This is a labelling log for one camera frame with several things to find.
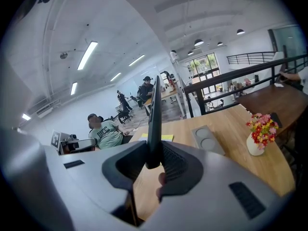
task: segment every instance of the person wearing black cap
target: person wearing black cap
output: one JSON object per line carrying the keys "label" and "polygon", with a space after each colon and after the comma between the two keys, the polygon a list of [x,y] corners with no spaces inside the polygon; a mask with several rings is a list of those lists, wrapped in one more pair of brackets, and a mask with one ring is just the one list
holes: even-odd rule
{"label": "person wearing black cap", "polygon": [[144,83],[140,87],[140,99],[142,103],[145,103],[152,96],[152,90],[154,85],[151,84],[151,77],[146,76],[144,79]]}
{"label": "person wearing black cap", "polygon": [[123,110],[128,110],[128,111],[132,110],[133,108],[131,108],[128,102],[125,100],[127,97],[125,97],[124,94],[121,93],[119,90],[117,90],[116,92],[118,94],[117,96],[118,100],[122,103]]}
{"label": "person wearing black cap", "polygon": [[98,118],[96,114],[88,115],[88,122],[89,127],[93,128],[89,138],[97,139],[97,147],[100,149],[128,143],[132,138],[128,130],[111,120],[102,123],[101,118]]}

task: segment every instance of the desk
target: desk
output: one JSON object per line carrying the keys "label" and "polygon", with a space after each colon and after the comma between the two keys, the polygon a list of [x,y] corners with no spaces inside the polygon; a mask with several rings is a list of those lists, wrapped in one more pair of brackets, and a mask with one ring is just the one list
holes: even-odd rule
{"label": "desk", "polygon": [[308,105],[308,96],[303,92],[283,84],[283,87],[270,85],[236,99],[253,114],[276,112],[282,123],[277,135],[290,127],[302,115]]}
{"label": "desk", "polygon": [[[250,114],[240,105],[215,113],[181,121],[162,124],[162,134],[173,134],[173,141],[195,146],[191,130],[208,125],[226,152],[226,156],[247,168],[264,180],[278,195],[282,196],[295,188],[293,175],[276,143],[269,143],[264,154],[251,156],[246,147],[250,134],[245,125]],[[137,141],[148,127],[139,128],[131,141]],[[143,167],[134,183],[134,195],[138,216],[146,220],[159,206],[155,191],[161,187],[158,175],[164,168],[148,170]]]}
{"label": "desk", "polygon": [[[184,116],[185,116],[185,113],[184,113],[183,107],[182,107],[182,105],[181,105],[181,100],[180,100],[180,97],[179,97],[179,94],[178,94],[177,89],[174,89],[174,90],[171,91],[171,92],[169,92],[169,91],[167,91],[167,90],[161,92],[161,99],[162,99],[162,100],[165,100],[165,99],[167,99],[167,98],[171,98],[171,97],[173,97],[173,96],[176,96],[177,101],[178,101],[178,104],[179,104],[179,106],[180,106],[180,110],[181,110],[181,112],[182,112],[182,117],[184,117]],[[144,104],[145,108],[147,109],[147,111],[148,111],[149,113],[150,113],[149,105],[151,105],[151,102],[152,102],[152,98],[148,99],[148,101],[145,102],[145,104]]]}

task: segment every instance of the black railing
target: black railing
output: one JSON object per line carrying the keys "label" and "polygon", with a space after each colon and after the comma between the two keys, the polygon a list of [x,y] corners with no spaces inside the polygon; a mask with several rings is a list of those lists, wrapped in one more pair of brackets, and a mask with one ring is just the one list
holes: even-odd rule
{"label": "black railing", "polygon": [[[288,72],[296,70],[298,67],[308,63],[308,60],[305,60],[305,57],[308,57],[308,55],[305,54],[305,55],[300,55],[300,56],[295,56],[295,57],[283,58],[283,59],[279,59],[279,60],[272,61],[272,62],[269,62],[269,63],[258,64],[258,65],[254,65],[254,66],[251,66],[251,67],[246,67],[246,68],[238,69],[238,70],[235,70],[235,71],[232,71],[232,72],[228,72],[228,73],[225,73],[225,74],[222,74],[222,75],[219,75],[219,76],[207,79],[207,80],[203,80],[203,81],[200,81],[198,83],[184,87],[184,92],[185,92],[185,95],[186,95],[188,108],[189,108],[189,112],[191,114],[191,117],[193,117],[193,110],[192,110],[191,102],[190,102],[190,99],[189,99],[189,93],[192,93],[192,92],[197,93],[197,100],[198,100],[198,104],[199,104],[199,107],[200,107],[201,115],[205,115],[205,114],[213,113],[213,112],[220,111],[220,110],[223,110],[223,109],[227,109],[227,108],[230,108],[232,106],[238,105],[238,103],[234,102],[232,104],[222,106],[218,109],[214,109],[214,110],[211,110],[211,111],[208,111],[208,112],[205,110],[205,103],[209,103],[209,102],[212,102],[213,100],[221,99],[223,97],[227,97],[227,96],[236,94],[238,92],[242,92],[243,90],[252,88],[252,87],[257,86],[259,84],[262,84],[266,81],[270,81],[271,84],[273,84],[273,83],[275,83],[275,78],[280,76],[280,74],[275,75],[275,66],[278,66],[278,65],[281,65],[281,64],[287,64],[288,62],[294,62],[294,67],[285,71],[286,73],[288,73]],[[299,59],[303,59],[303,63],[297,65],[296,61],[299,60]],[[204,100],[204,98],[203,98],[203,95],[202,95],[202,92],[201,92],[201,90],[203,88],[207,88],[207,87],[210,87],[210,86],[213,86],[213,85],[216,85],[216,84],[228,81],[228,80],[232,80],[232,79],[235,79],[235,78],[246,76],[246,75],[249,75],[249,74],[252,74],[252,73],[255,73],[255,72],[258,72],[258,71],[262,71],[262,70],[265,70],[265,69],[268,69],[268,68],[271,68],[271,77],[269,77],[269,78],[263,79],[261,81],[258,81],[256,83],[252,84],[252,85],[248,85],[248,86],[239,88],[239,89],[234,90],[234,91],[226,92],[222,95],[219,95],[219,96],[216,96],[216,97],[213,97],[213,98],[210,98],[210,99]]]}
{"label": "black railing", "polygon": [[263,64],[274,58],[274,51],[252,52],[227,56],[229,64]]}

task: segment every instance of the baseball cap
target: baseball cap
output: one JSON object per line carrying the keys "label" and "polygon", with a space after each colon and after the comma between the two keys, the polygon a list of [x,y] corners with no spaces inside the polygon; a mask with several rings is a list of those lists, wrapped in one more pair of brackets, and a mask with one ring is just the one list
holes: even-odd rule
{"label": "baseball cap", "polygon": [[151,80],[151,79],[152,79],[151,77],[146,76],[143,80],[144,80],[144,81],[147,81],[147,80]]}
{"label": "baseball cap", "polygon": [[88,121],[89,121],[89,119],[90,119],[91,117],[93,117],[93,116],[96,116],[96,117],[97,117],[96,114],[90,114],[90,115],[88,115]]}

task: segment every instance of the window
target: window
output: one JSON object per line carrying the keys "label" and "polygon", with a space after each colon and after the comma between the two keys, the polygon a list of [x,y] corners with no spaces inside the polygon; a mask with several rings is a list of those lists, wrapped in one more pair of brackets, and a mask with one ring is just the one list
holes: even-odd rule
{"label": "window", "polygon": [[[193,84],[220,75],[214,53],[186,62],[186,66],[189,67],[189,71],[191,75],[193,75]],[[220,91],[220,89],[222,89],[221,83],[202,89],[202,93],[205,95],[211,92]]]}

